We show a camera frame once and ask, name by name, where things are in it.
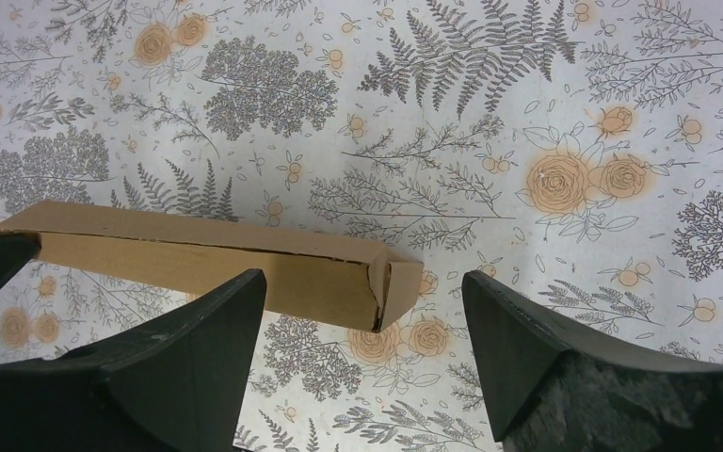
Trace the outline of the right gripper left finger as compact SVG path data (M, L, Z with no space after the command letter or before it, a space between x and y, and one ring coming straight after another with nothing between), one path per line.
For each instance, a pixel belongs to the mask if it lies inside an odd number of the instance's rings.
M265 305L259 269L51 362L53 451L228 451Z

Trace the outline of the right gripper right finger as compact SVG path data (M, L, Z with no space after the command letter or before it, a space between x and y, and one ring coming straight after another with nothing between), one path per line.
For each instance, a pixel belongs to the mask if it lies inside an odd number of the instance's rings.
M480 271L462 300L503 444L723 444L723 365L640 347Z

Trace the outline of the brown cardboard paper box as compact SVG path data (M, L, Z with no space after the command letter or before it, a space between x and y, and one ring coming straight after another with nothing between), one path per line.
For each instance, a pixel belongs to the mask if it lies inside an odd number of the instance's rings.
M409 311L424 271L373 240L72 202L38 202L6 233L37 238L46 263L194 295L260 269L268 311L359 331Z

